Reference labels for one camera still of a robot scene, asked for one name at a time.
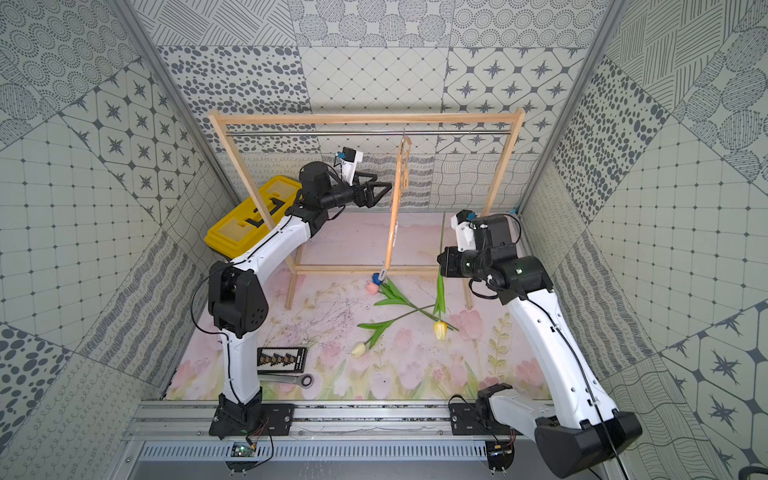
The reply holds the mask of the beige wavy clothes hanger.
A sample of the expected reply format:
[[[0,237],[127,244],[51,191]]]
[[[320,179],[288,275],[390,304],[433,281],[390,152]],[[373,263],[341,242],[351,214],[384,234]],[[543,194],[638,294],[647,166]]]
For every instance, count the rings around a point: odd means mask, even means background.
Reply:
[[[393,259],[393,250],[396,243],[398,230],[398,216],[401,200],[404,192],[409,188],[409,159],[411,153],[412,141],[409,136],[403,135],[398,147],[397,161],[395,168],[395,179],[393,182],[393,196],[390,209],[390,225],[387,238],[387,248],[383,268],[379,273],[383,273],[386,279],[388,270],[391,267]]]

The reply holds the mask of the yellow tulip flower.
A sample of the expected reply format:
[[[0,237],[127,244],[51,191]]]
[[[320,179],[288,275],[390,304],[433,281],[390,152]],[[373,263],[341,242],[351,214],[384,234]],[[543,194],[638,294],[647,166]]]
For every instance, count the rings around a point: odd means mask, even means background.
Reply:
[[[445,341],[448,333],[448,325],[442,319],[442,315],[446,312],[445,301],[445,285],[444,278],[440,275],[437,276],[436,282],[436,301],[433,307],[433,316],[436,318],[434,321],[434,333],[439,341]]]

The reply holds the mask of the pink tulip flower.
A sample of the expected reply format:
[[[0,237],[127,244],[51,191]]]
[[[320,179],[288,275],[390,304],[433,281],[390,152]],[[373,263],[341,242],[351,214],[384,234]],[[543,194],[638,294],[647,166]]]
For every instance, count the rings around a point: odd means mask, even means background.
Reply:
[[[373,283],[372,285],[376,286],[378,288],[378,293],[384,296],[382,300],[375,303],[375,306],[397,305],[407,307],[406,303],[415,305],[398,289],[395,283],[389,279],[385,280],[381,285],[375,285]],[[451,329],[449,329],[450,331],[458,331],[458,328],[454,325],[450,323],[447,324],[451,326]]]

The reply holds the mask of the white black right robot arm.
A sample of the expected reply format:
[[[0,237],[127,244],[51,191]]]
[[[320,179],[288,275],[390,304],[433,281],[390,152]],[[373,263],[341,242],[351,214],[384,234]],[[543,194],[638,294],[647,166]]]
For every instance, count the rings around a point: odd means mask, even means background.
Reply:
[[[437,257],[439,273],[487,288],[521,327],[550,390],[552,402],[533,400],[506,383],[480,390],[475,421],[488,433],[505,426],[533,440],[559,478],[613,461],[642,434],[633,412],[619,409],[597,380],[563,315],[542,262],[521,256],[522,228],[511,214],[479,216],[462,210],[451,219],[456,245]]]

